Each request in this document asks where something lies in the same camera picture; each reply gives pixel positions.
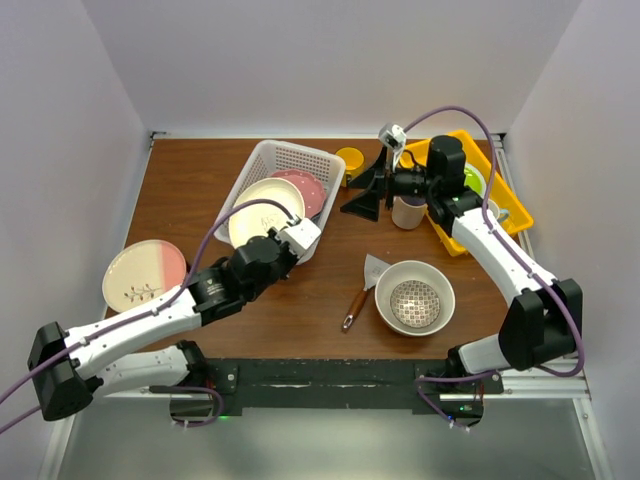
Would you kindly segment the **cream bear print plate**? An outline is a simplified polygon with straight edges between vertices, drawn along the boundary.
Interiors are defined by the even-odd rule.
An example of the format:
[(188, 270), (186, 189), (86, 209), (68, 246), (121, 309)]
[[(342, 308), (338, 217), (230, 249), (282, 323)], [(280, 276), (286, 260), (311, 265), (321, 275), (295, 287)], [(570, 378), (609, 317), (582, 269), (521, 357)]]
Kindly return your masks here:
[[(283, 178), (266, 178), (249, 186), (236, 200), (234, 206), (251, 200), (274, 200), (290, 214), (305, 217), (305, 204), (297, 187)], [(270, 228), (285, 227), (289, 217), (271, 204), (256, 204), (246, 207), (231, 216), (228, 231), (231, 245), (238, 248), (254, 236), (266, 236)]]

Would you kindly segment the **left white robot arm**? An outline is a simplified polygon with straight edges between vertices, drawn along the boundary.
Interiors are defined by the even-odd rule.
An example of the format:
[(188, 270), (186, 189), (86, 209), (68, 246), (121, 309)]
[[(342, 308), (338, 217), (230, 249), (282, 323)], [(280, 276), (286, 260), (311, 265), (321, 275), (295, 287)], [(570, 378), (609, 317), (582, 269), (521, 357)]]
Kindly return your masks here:
[(27, 366), (46, 421), (70, 417), (100, 395), (143, 386), (200, 390), (204, 356), (192, 342), (150, 354), (141, 348), (230, 317), (268, 287), (286, 279), (321, 235), (303, 220), (254, 236), (160, 297), (109, 319), (63, 329), (51, 322), (36, 333)]

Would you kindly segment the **pink polka dot plate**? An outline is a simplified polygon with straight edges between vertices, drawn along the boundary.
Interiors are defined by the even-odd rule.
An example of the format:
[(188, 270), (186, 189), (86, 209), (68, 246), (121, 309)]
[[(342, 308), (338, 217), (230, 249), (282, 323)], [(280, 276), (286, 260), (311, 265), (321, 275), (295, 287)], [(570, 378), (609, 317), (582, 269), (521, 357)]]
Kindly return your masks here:
[(322, 212), (327, 195), (323, 184), (314, 175), (299, 169), (287, 169), (276, 171), (271, 177), (287, 180), (299, 190), (307, 218), (313, 219)]

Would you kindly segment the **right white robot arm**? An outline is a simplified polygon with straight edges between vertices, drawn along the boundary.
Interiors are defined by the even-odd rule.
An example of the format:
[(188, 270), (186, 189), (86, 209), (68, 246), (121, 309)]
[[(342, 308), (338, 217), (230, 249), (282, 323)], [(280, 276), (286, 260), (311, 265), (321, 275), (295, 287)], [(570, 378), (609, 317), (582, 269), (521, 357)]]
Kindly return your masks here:
[(577, 363), (566, 376), (580, 373), (585, 363), (580, 286), (572, 279), (558, 280), (527, 256), (489, 212), (487, 200), (466, 185), (462, 142), (436, 136), (425, 166), (402, 169), (403, 130), (393, 126), (380, 141), (378, 159), (351, 181), (360, 192), (342, 212), (375, 221), (380, 207), (397, 197), (423, 201), (431, 219), (475, 258), (509, 306), (497, 334), (450, 349), (448, 386), (466, 393), (481, 375), (509, 368), (549, 372), (549, 361), (568, 354), (576, 354)]

